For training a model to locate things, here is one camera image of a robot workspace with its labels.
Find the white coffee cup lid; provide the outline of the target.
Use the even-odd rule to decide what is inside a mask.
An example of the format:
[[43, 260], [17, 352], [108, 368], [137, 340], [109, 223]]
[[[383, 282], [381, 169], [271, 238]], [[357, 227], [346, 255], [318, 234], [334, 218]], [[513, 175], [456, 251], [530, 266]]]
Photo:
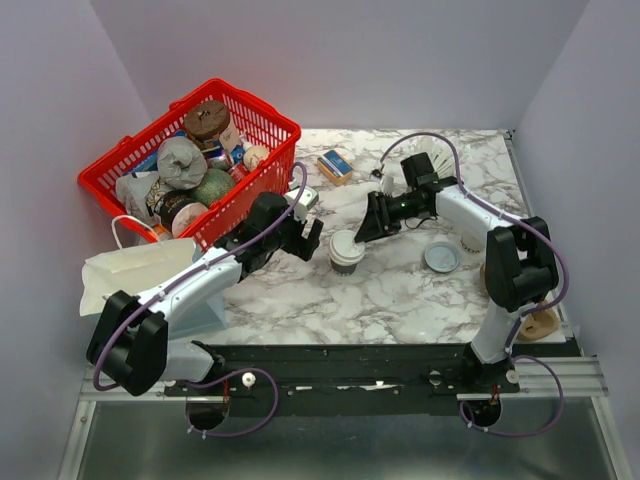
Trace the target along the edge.
[[365, 256], [365, 245], [354, 242], [355, 233], [350, 230], [340, 230], [335, 232], [329, 240], [329, 255], [340, 257], [355, 257], [363, 254]]

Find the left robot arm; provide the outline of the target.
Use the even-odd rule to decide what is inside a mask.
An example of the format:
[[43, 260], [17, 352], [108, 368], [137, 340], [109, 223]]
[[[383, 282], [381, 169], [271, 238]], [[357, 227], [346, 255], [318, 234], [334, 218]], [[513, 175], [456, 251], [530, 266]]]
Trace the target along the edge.
[[201, 395], [214, 393], [221, 359], [194, 336], [224, 321], [224, 290], [263, 268], [276, 251], [312, 258], [323, 223], [306, 216], [317, 200], [309, 187], [262, 192], [246, 219], [184, 270], [140, 293], [107, 296], [86, 352], [95, 375], [133, 396], [159, 381], [187, 381]]

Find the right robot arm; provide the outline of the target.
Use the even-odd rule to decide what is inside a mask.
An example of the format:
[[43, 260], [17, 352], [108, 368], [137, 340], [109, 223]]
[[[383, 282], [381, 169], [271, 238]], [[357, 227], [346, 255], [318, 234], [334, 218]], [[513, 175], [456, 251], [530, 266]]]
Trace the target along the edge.
[[439, 177], [425, 153], [402, 160], [401, 168], [408, 191], [396, 197], [370, 193], [355, 241], [396, 235], [402, 221], [429, 216], [445, 218], [481, 243], [490, 302], [480, 330], [464, 349], [459, 371], [467, 389], [483, 391], [497, 372], [509, 367], [508, 355], [526, 311], [558, 285], [548, 226], [539, 217], [508, 220], [491, 206], [479, 206], [455, 177]]

